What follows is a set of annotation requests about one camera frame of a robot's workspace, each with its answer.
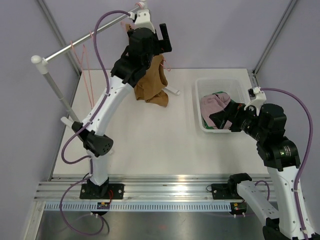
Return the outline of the pink hanger of brown top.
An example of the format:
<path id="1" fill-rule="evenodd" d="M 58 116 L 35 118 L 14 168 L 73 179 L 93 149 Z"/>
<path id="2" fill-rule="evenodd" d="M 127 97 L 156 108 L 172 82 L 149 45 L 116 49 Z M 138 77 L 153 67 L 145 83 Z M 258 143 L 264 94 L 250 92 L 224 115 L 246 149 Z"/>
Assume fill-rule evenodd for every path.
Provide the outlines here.
<path id="1" fill-rule="evenodd" d="M 133 23 L 128 23 L 127 21 L 122 20 L 120 22 L 120 26 L 121 28 L 128 33 L 129 30 L 134 30 L 135 29 L 135 25 Z M 163 58 L 162 62 L 160 63 L 160 65 L 167 70 L 168 72 L 171 71 L 171 66 L 169 65 L 169 63 L 167 62 L 167 60 L 165 59 L 165 57 Z"/>

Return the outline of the brown tank top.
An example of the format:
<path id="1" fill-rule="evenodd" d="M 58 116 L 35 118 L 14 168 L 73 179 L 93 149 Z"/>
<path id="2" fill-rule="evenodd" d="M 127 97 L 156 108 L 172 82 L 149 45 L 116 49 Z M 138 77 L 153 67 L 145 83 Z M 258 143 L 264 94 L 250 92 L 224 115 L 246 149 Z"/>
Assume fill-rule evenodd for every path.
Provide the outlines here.
<path id="1" fill-rule="evenodd" d="M 134 87 L 134 94 L 137 101 L 145 101 L 166 108 L 169 103 L 169 96 L 164 91 L 164 88 L 168 86 L 162 66 L 165 59 L 161 53 L 155 53 L 158 53 L 157 49 L 152 48 L 150 67 Z"/>

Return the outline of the pink hanger of mauve top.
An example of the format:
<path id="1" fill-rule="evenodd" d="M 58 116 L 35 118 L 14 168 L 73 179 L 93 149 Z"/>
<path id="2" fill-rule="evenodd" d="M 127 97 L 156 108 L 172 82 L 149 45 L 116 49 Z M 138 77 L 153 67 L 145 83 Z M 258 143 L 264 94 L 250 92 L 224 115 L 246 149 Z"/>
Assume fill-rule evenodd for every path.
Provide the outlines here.
<path id="1" fill-rule="evenodd" d="M 88 49 L 87 49 L 86 45 L 83 43 L 82 44 L 82 53 L 81 53 L 81 62 L 80 62 L 81 67 L 83 66 L 84 60 L 85 60 L 87 74 L 88 74 L 88 80 L 86 78 L 86 75 L 83 77 L 83 80 L 84 80 L 84 86 L 86 89 L 86 93 L 87 93 L 87 96 L 89 99 L 90 108 L 92 109 L 95 105 L 95 97 L 94 97 L 94 90 L 93 90 L 93 84 L 92 84 Z"/>

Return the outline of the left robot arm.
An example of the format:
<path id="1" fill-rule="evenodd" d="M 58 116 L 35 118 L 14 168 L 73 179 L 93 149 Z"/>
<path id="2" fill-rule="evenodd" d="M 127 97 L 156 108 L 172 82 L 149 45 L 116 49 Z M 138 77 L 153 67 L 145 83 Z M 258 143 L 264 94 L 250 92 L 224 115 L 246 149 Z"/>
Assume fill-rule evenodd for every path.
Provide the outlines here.
<path id="1" fill-rule="evenodd" d="M 159 28 L 162 39 L 146 27 L 129 30 L 128 45 L 110 71 L 108 87 L 87 117 L 72 124 L 72 130 L 79 133 L 78 138 L 92 160 L 85 184 L 85 192 L 91 199 L 103 199 L 109 191 L 106 157 L 114 141 L 105 133 L 113 114 L 146 75 L 152 60 L 172 51 L 166 24 L 160 24 Z"/>

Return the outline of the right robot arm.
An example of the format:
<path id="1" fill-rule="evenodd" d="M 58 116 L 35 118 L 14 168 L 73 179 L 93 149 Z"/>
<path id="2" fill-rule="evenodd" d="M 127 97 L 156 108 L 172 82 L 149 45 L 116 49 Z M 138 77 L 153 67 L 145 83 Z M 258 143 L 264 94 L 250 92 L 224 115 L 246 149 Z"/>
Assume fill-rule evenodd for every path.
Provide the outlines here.
<path id="1" fill-rule="evenodd" d="M 210 115 L 218 129 L 231 123 L 231 132 L 243 131 L 256 140 L 257 153 L 272 180 L 276 196 L 275 209 L 256 189 L 246 173 L 231 175 L 227 193 L 241 197 L 262 224 L 266 240 L 318 240 L 320 235 L 312 227 L 304 203 L 296 201 L 302 192 L 295 185 L 302 169 L 298 148 L 285 136 L 287 117 L 281 106 L 265 103 L 260 110 L 251 105 L 230 102 L 225 109 Z"/>

